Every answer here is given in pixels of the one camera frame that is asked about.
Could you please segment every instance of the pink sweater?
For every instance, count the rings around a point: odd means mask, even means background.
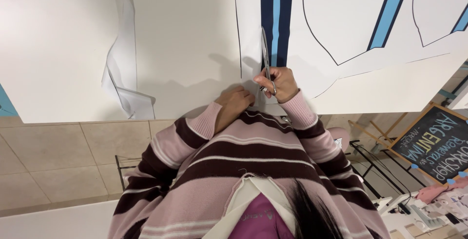
[[[178,119],[155,134],[114,212],[108,238],[203,237],[225,214],[245,176],[270,176],[289,198],[299,179],[319,196],[345,236],[390,235],[352,172],[350,162],[299,92],[281,104],[292,126],[245,111],[214,135],[221,108],[211,103],[195,119]]]

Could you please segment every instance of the person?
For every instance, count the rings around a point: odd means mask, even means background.
[[[222,93],[194,119],[155,134],[112,218],[109,239],[384,238],[383,220],[297,87],[292,70],[270,68],[289,116],[247,108],[242,86]],[[254,81],[274,93],[265,69]]]

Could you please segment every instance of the ribbed cuff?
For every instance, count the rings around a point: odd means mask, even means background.
[[[198,117],[188,121],[190,127],[202,138],[210,140],[214,135],[214,124],[222,105],[211,102]]]
[[[279,106],[288,114],[295,129],[306,129],[317,122],[318,116],[310,110],[301,90],[291,100]]]

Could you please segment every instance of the chalkboard sign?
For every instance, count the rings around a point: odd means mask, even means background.
[[[436,181],[453,183],[468,171],[467,118],[431,104],[389,149]]]

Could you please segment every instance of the right hand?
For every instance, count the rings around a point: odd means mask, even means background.
[[[222,106],[214,124],[216,134],[231,125],[249,105],[253,106],[255,96],[239,85],[229,92],[222,93],[214,102]]]
[[[292,70],[287,67],[270,67],[270,75],[276,86],[275,97],[280,104],[286,103],[299,93],[299,89],[297,88],[296,81],[292,74]],[[254,77],[254,81],[261,86],[265,86],[268,89],[268,91],[265,92],[265,95],[266,97],[271,98],[271,92],[274,91],[273,84],[265,75],[266,68],[263,68],[260,74]]]

